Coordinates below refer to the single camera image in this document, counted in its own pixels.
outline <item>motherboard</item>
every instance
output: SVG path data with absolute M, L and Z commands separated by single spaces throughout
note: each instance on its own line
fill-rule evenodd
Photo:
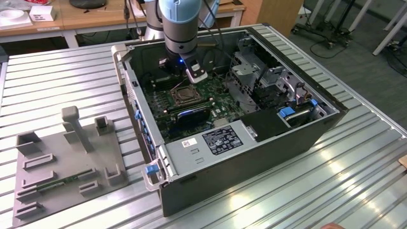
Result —
M 244 115 L 224 81 L 222 76 L 215 75 L 198 84 L 184 81 L 170 90 L 144 90 L 167 143 L 222 126 Z

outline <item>rolling stand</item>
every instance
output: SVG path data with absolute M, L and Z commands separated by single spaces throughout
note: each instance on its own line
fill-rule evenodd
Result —
M 322 37 L 324 37 L 326 39 L 326 44 L 327 44 L 327 48 L 328 49 L 332 49 L 334 46 L 339 43 L 342 44 L 344 47 L 347 47 L 350 45 L 350 42 L 352 40 L 352 36 L 351 36 L 351 32 L 350 31 L 343 31 L 342 30 L 342 26 L 343 26 L 343 22 L 350 14 L 350 11 L 351 11 L 351 8 L 355 4 L 355 0 L 351 0 L 348 5 L 347 5 L 347 8 L 342 14 L 342 17 L 340 17 L 340 20 L 339 20 L 339 23 L 335 26 L 335 30 L 332 31 L 332 27 L 330 30 L 327 30 L 327 27 L 331 24 L 331 22 L 328 21 L 323 21 L 318 24 L 316 28 L 314 29 L 311 27 L 310 24 L 296 24 L 294 29 L 292 29 L 292 33 L 295 34 L 299 30 L 306 30 L 307 32 L 315 34 L 315 35 L 319 35 Z

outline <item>slotted metal surface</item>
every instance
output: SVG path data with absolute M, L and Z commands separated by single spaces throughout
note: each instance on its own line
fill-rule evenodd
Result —
M 68 105 L 79 107 L 83 125 L 99 115 L 115 121 L 131 185 L 24 228 L 407 227 L 407 176 L 396 161 L 407 153 L 406 131 L 271 27 L 254 28 L 350 108 L 310 151 L 164 218 L 139 172 L 144 162 L 111 45 L 13 56 L 0 110 L 0 228 L 12 227 L 15 136 L 63 131 L 59 113 Z

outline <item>label sticker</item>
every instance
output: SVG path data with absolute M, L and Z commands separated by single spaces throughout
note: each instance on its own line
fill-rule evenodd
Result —
M 231 149 L 243 146 L 243 142 L 231 126 L 204 134 L 203 138 L 212 151 L 212 154 L 215 155 L 219 155 Z
M 48 27 L 48 28 L 40 28 L 37 31 L 49 31 L 49 30 L 59 30 L 59 27 Z
M 196 143 L 198 143 L 198 142 L 196 142 L 196 139 L 195 139 L 195 138 L 191 138 L 191 139 L 183 141 L 183 147 L 186 148 L 186 147 L 188 147 L 188 146 L 191 146 L 191 145 L 195 145 Z

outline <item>green circuit board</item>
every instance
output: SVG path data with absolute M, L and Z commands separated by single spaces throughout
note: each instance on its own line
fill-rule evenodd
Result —
M 184 99 L 190 99 L 191 97 L 191 100 L 195 100 L 195 102 L 191 102 L 190 104 L 179 104 L 176 102 L 174 90 L 144 92 L 166 143 L 210 130 L 214 128 L 214 121 L 219 119 L 226 118 L 228 122 L 232 122 L 234 119 L 244 115 L 242 108 L 223 86 L 223 81 L 224 79 L 222 77 L 214 77 L 198 84 L 180 86 L 180 90 L 188 87 L 190 92 L 192 91 L 192 88 L 194 92 L 196 91 L 199 94 L 196 95 L 198 98 L 184 96 Z M 176 115 L 186 110 L 199 107 L 211 108 L 208 120 L 194 128 L 174 132 L 171 126 L 176 122 Z

